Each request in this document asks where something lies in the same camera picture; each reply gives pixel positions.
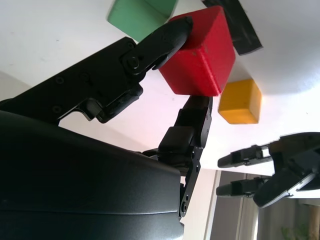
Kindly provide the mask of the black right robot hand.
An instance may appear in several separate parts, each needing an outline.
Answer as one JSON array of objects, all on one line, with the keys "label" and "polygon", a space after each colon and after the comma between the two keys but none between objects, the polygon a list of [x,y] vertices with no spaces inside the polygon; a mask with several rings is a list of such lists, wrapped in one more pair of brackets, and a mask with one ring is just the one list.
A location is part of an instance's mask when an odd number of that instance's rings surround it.
[{"label": "black right robot hand", "polygon": [[124,37],[0,103],[3,240],[180,240],[213,99],[191,94],[156,149],[126,150],[59,127],[70,113],[106,123],[143,93],[147,71],[187,41],[185,16],[140,43]]}]

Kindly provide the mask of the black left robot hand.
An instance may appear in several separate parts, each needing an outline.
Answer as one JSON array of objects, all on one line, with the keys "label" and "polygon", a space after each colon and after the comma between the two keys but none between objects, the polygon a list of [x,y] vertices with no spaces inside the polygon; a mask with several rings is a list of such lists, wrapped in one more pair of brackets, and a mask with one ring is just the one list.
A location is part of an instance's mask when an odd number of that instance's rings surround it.
[{"label": "black left robot hand", "polygon": [[283,198],[304,198],[320,189],[320,134],[302,132],[280,137],[266,145],[253,145],[218,160],[219,168],[272,162],[274,174],[232,181],[216,189],[219,197],[252,198],[259,208]]}]

